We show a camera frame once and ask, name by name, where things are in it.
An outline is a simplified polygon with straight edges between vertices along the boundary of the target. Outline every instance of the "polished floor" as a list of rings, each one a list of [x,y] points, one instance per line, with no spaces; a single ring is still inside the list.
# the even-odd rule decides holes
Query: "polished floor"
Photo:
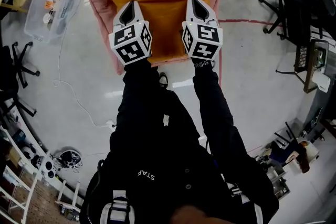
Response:
[[[18,41],[22,49],[31,41],[23,32],[25,16],[10,13],[2,20],[5,45]],[[251,155],[270,141],[285,121],[298,118],[303,122],[314,97],[314,92],[309,95],[303,92],[303,84],[294,76],[275,73],[276,68],[292,69],[295,58],[292,44],[281,41],[276,31],[265,35],[262,24],[230,21],[269,21],[270,17],[270,11],[258,0],[221,0],[219,19],[225,21],[221,23],[222,89]],[[84,194],[98,160],[109,151],[111,131],[102,125],[116,120],[123,91],[122,76],[113,70],[88,0],[81,0],[62,44],[34,40],[26,62],[41,72],[40,77],[26,76],[29,85],[19,92],[37,110],[36,116],[28,120],[51,152],[71,146],[82,154],[83,166],[78,172],[63,170],[60,175],[72,185],[80,181],[80,191]],[[215,69],[219,73],[218,63],[219,60]],[[199,103],[191,81],[192,63],[166,65],[159,67],[159,71],[167,73],[169,89],[177,93],[203,134]],[[59,76],[72,86],[93,122],[76,102],[69,85],[53,83]]]

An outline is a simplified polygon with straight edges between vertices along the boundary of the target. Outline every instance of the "office chair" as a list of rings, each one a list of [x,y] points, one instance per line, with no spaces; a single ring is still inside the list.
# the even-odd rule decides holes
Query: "office chair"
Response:
[[[32,112],[19,102],[17,96],[19,84],[16,80],[17,69],[13,66],[10,56],[11,53],[8,46],[0,48],[0,106],[3,110],[3,116],[16,105],[33,117],[36,114],[36,110]],[[13,99],[14,102],[7,108],[4,102],[9,99]]]
[[[31,47],[33,45],[32,42],[28,42],[26,45],[25,45],[25,48],[23,49],[23,51],[21,52],[20,54],[20,57],[17,58],[17,54],[16,54],[16,50],[15,50],[15,47],[17,47],[18,43],[15,42],[14,44],[12,44],[12,51],[13,51],[13,58],[14,58],[14,66],[16,68],[16,72],[19,76],[19,80],[22,84],[22,87],[23,88],[26,88],[28,83],[23,79],[23,76],[22,76],[22,72],[26,72],[28,74],[31,74],[33,76],[39,76],[40,75],[40,71],[36,71],[36,72],[32,72],[31,70],[29,70],[28,68],[24,67],[22,65],[22,60],[23,60],[23,57],[26,53],[26,50],[27,50],[27,47]]]
[[[270,29],[264,28],[265,34],[270,34],[280,23],[282,23],[283,34],[278,34],[281,39],[288,39],[295,45],[302,43],[303,40],[310,40],[310,25],[320,29],[324,28],[336,40],[335,24],[330,25],[330,21],[335,18],[336,7],[333,0],[278,0],[279,6],[259,0],[272,9],[278,18]]]

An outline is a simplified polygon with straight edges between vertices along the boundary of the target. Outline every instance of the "black sleeve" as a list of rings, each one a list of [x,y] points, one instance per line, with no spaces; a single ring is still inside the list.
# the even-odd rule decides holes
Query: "black sleeve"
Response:
[[[125,87],[118,109],[117,130],[143,124],[157,103],[159,74],[147,59],[125,66]]]
[[[195,91],[200,102],[204,133],[225,180],[236,183],[263,211],[268,223],[279,208],[273,186],[263,169],[244,147],[233,117],[209,61],[194,62]]]

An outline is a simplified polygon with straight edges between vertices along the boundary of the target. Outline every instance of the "wire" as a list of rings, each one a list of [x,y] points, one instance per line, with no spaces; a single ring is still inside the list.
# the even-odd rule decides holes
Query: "wire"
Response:
[[[53,80],[53,85],[54,85],[54,87],[56,88],[56,87],[60,86],[61,83],[64,83],[64,84],[70,86],[70,88],[71,88],[71,90],[72,90],[72,92],[73,92],[73,94],[74,94],[74,96],[75,96],[75,98],[76,98],[76,102],[77,102],[77,104],[80,106],[80,108],[82,108],[82,109],[89,115],[89,118],[90,118],[92,124],[93,124],[96,128],[105,128],[105,127],[109,127],[109,124],[108,124],[108,123],[106,123],[105,125],[97,125],[97,124],[95,124],[95,122],[93,121],[93,119],[92,119],[92,117],[91,117],[89,111],[87,111],[87,109],[84,108],[84,106],[78,101],[77,96],[76,96],[76,92],[75,92],[75,90],[73,89],[72,85],[71,85],[69,82],[66,82],[66,81],[61,80],[61,70],[60,70],[59,63],[60,63],[60,59],[61,59],[62,47],[63,47],[63,41],[62,41],[62,43],[61,43],[61,47],[60,47],[60,49],[59,49],[59,56],[58,56],[58,78],[59,78],[59,79],[54,79],[54,80]]]
[[[321,223],[326,223],[326,221],[321,220],[321,221],[307,222],[307,223],[304,223],[304,224],[321,224]]]

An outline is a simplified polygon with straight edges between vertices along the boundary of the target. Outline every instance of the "plastic storage bin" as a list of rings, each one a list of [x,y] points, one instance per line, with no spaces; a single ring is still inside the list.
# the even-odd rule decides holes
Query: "plastic storage bin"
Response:
[[[63,38],[68,22],[80,0],[32,0],[25,24],[25,33],[49,43]]]

